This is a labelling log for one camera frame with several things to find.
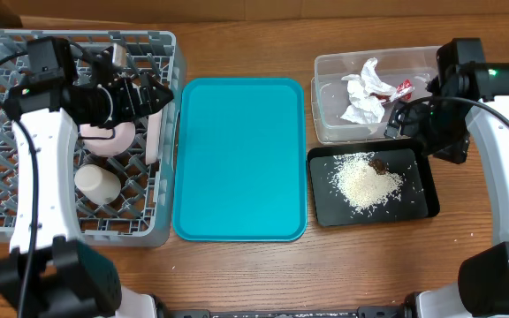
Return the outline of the small pink bowl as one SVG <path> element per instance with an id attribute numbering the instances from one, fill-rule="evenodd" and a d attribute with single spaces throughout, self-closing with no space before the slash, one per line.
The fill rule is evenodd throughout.
<path id="1" fill-rule="evenodd" d="M 135 124 L 132 122 L 121 123 L 111 129 L 80 126 L 80 137 L 85 148 L 101 157 L 112 157 L 125 152 L 133 144 L 135 132 Z"/>

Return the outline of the large pink plate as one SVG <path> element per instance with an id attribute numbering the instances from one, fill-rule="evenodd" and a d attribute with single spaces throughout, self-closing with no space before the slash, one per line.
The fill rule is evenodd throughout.
<path id="1" fill-rule="evenodd" d="M 147 138 L 145 147 L 145 164 L 150 165 L 157 161 L 158 144 L 162 126 L 162 112 L 158 111 L 148 117 Z"/>

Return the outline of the brown food scrap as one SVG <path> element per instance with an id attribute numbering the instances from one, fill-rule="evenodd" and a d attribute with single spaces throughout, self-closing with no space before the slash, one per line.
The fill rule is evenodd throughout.
<path id="1" fill-rule="evenodd" d="M 388 165 L 378 158 L 369 161 L 368 165 L 372 167 L 378 175 L 384 175 L 389 171 Z"/>

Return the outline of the white napkin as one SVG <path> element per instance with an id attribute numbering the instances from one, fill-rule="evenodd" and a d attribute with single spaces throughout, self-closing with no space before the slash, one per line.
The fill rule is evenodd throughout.
<path id="1" fill-rule="evenodd" d="M 360 74 L 348 74 L 346 82 L 349 105 L 341 118 L 359 125 L 379 124 L 384 117 L 384 102 L 397 92 L 397 88 L 380 80 L 376 73 L 377 59 L 369 58 Z"/>

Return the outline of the cream white cup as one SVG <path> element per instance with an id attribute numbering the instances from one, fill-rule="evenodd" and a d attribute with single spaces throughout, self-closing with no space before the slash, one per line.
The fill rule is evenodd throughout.
<path id="1" fill-rule="evenodd" d="M 74 175 L 75 186 L 94 204 L 113 202 L 121 192 L 119 178 L 100 166 L 86 164 Z"/>

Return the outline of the white rice pile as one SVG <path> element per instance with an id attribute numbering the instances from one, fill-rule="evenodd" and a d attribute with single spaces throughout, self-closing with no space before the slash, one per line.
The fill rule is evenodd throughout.
<path id="1" fill-rule="evenodd" d="M 405 178 L 386 168 L 376 167 L 374 152 L 334 155 L 328 175 L 330 193 L 350 208 L 351 218 L 372 217 L 390 199 L 401 200 Z"/>

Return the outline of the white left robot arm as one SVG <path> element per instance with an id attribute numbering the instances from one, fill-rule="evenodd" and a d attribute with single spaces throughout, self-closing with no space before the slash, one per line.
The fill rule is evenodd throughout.
<path id="1" fill-rule="evenodd" d="M 124 47 L 90 51 L 65 38 L 29 41 L 27 74 L 0 104 L 17 144 L 18 210 L 0 295 L 20 317 L 166 317 L 156 296 L 124 287 L 112 261 L 82 236 L 73 154 L 81 125 L 114 130 L 174 95 L 151 74 L 122 75 Z"/>

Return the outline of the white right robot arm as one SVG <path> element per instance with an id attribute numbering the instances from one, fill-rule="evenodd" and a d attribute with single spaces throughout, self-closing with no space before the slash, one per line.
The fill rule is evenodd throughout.
<path id="1" fill-rule="evenodd" d="M 429 96 L 400 103 L 385 136 L 410 137 L 424 155 L 453 161 L 478 148 L 492 213 L 492 246 L 460 265 L 456 282 L 410 295 L 415 317 L 509 317 L 509 63 L 486 61 L 481 40 L 437 50 Z"/>

